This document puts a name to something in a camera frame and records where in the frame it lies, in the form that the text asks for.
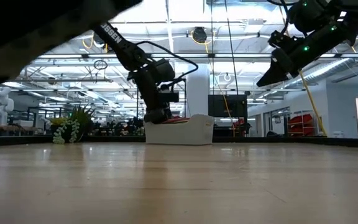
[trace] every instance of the white humanoid robot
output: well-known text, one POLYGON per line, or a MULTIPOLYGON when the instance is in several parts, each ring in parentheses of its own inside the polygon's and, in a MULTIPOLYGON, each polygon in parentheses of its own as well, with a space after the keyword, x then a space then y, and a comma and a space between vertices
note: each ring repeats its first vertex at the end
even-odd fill
POLYGON ((14 108, 14 102, 8 96, 10 92, 9 87, 0 87, 0 125, 7 124, 7 113, 14 108))

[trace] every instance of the shelving unit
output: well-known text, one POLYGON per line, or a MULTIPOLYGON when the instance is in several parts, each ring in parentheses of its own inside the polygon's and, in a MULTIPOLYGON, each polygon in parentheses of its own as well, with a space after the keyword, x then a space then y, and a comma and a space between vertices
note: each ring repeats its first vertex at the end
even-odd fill
POLYGON ((297 111, 288 121, 288 135, 291 137, 315 136, 318 131, 313 111, 297 111))

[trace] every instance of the wooden floor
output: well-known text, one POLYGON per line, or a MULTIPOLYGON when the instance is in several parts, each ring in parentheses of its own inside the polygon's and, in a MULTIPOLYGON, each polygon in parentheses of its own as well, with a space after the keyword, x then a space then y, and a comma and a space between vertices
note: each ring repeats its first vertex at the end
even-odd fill
POLYGON ((358 224, 358 149, 0 147, 0 223, 358 224))

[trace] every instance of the ceiling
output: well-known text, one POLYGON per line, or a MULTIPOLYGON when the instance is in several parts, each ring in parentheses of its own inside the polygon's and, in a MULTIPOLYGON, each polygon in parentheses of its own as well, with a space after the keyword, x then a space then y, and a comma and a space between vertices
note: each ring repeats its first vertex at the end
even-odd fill
MULTIPOLYGON (((231 49, 235 54, 270 53, 272 48, 267 43, 270 34, 283 28, 283 16, 279 7, 259 0, 227 0, 226 12, 223 3, 224 1, 214 0, 211 13, 211 6, 205 4, 204 0, 144 0, 110 22, 131 42, 149 40, 177 54, 231 54, 231 49), (191 38, 189 34, 195 27, 204 27, 209 44, 198 44, 191 38)), ((302 35, 293 25, 289 26, 288 31, 290 35, 302 35)), ((142 44, 141 48, 150 54, 165 53, 152 45, 142 44)), ((345 52, 349 50, 349 46, 341 44, 335 50, 345 52)), ((105 49, 93 41, 93 32, 90 30, 47 54, 105 54, 105 49)), ((193 59, 196 63, 212 66, 207 57, 193 59)), ((211 87, 235 88, 233 80, 236 74, 239 88, 257 88, 255 84, 269 68, 269 61, 268 57, 237 58, 234 71, 230 57, 217 58, 213 64, 214 71, 210 73, 211 87)), ((177 75, 189 69, 185 62, 170 62, 177 75)), ((328 62, 316 61, 308 68, 319 63, 328 62)), ((136 86, 126 81, 127 73, 117 59, 103 56, 86 59, 39 58, 23 69, 17 78, 20 82, 14 81, 8 85, 23 90, 59 89, 54 92, 27 91, 28 94, 43 99, 43 106, 52 107, 53 103, 67 102, 97 103, 100 111, 114 110, 117 117, 129 117, 135 116, 136 102, 142 100, 136 94, 136 86), (108 67, 98 70, 94 63, 101 59, 108 67), (73 91, 75 89, 95 91, 73 91)), ((172 104, 172 110, 183 112, 184 85, 178 85, 175 89, 180 92, 181 102, 172 104)), ((252 97, 257 96, 260 96, 260 92, 252 92, 252 97)))

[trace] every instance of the white pillar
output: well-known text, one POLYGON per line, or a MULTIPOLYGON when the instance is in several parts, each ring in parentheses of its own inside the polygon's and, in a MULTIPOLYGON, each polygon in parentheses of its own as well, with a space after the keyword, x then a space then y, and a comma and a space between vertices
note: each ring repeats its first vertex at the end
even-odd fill
POLYGON ((199 64, 198 70, 186 76, 186 117, 195 114, 208 115, 209 66, 199 64))

